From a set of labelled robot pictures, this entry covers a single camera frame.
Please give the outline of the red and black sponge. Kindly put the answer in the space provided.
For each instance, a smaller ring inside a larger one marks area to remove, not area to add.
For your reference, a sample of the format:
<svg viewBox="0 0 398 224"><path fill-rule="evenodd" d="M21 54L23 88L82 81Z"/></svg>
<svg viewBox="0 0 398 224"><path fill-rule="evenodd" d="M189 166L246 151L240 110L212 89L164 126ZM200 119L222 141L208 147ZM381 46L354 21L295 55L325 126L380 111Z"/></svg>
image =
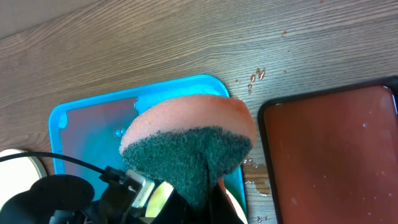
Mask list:
<svg viewBox="0 0 398 224"><path fill-rule="evenodd" d="M216 95L160 102L133 120L119 152L133 171L169 183L194 209L256 144L245 103Z"/></svg>

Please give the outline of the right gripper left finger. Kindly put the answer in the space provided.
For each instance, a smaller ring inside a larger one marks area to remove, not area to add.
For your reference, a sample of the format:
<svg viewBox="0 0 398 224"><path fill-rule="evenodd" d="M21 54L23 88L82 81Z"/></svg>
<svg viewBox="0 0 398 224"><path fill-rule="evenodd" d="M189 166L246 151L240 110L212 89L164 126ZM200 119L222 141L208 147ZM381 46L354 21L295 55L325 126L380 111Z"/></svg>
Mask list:
<svg viewBox="0 0 398 224"><path fill-rule="evenodd" d="M192 224L198 223L196 213L176 190L173 190L160 213L155 217L155 224Z"/></svg>

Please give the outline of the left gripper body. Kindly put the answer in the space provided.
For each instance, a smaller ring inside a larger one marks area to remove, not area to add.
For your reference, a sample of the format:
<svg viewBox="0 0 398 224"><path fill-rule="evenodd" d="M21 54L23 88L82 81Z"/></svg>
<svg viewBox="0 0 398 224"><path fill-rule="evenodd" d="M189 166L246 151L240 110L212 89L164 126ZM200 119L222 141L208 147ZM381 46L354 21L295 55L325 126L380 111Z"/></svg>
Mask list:
<svg viewBox="0 0 398 224"><path fill-rule="evenodd" d="M99 177L108 186L90 207L90 223L140 224L155 183L132 170L106 167Z"/></svg>

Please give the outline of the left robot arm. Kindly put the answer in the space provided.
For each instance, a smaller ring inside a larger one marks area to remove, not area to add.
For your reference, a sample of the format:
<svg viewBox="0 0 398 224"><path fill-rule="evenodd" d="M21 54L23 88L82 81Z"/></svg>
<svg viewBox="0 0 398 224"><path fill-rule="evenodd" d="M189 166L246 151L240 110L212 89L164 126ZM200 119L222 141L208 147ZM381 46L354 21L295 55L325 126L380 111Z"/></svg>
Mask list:
<svg viewBox="0 0 398 224"><path fill-rule="evenodd" d="M108 184L99 200L93 199L93 186L81 177L63 174L40 179L3 205L1 223L143 223L132 207L142 186L111 167L99 178Z"/></svg>

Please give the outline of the green plate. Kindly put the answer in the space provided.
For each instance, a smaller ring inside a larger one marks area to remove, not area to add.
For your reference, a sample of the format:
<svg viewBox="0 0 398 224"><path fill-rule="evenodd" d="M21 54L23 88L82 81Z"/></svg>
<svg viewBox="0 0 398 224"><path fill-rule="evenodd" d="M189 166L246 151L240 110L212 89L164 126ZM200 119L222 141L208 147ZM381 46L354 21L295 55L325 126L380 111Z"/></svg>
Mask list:
<svg viewBox="0 0 398 224"><path fill-rule="evenodd" d="M37 157L19 157L1 162L1 207L13 196L25 192L46 177L43 163Z"/></svg>
<svg viewBox="0 0 398 224"><path fill-rule="evenodd" d="M238 201L235 199L232 193L224 186L224 182L222 180L219 180L218 183L221 184L221 189L226 194L229 203L233 206L237 216L244 224L248 224L244 211ZM169 183L163 182L154 190L154 193L150 196L147 203L145 212L146 218L155 218L160 213L161 209L166 204L167 199L170 197L173 189L174 188Z"/></svg>

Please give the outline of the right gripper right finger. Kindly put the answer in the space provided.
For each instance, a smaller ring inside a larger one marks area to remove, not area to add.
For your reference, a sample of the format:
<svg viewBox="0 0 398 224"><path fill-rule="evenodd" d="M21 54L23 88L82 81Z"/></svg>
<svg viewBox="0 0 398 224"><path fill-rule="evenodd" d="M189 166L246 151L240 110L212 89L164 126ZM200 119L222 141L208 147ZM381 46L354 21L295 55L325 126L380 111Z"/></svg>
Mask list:
<svg viewBox="0 0 398 224"><path fill-rule="evenodd" d="M212 224L243 224L219 184L210 191L208 204Z"/></svg>

